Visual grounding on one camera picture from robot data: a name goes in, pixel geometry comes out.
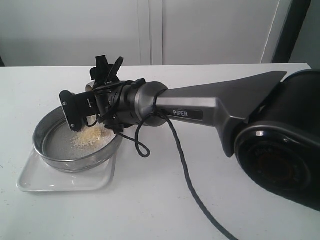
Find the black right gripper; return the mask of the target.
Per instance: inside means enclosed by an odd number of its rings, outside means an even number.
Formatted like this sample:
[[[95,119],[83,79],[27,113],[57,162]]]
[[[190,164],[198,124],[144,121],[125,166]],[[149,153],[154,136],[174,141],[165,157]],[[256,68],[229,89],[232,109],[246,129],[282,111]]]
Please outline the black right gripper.
[[[96,66],[90,70],[92,90],[74,95],[74,129],[102,124],[109,130],[123,130],[139,125],[135,100],[140,80],[120,81],[116,76],[109,76],[106,55],[96,56],[95,62]]]

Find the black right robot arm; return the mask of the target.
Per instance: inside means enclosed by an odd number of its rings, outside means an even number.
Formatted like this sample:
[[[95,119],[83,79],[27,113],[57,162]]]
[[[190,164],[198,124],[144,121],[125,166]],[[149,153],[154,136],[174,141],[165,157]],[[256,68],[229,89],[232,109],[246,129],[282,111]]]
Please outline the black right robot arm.
[[[158,127],[166,120],[214,127],[227,157],[235,156],[260,187],[320,208],[320,72],[270,71],[241,79],[169,89],[161,82],[121,81],[124,61],[97,56],[91,96],[80,118],[115,132]]]

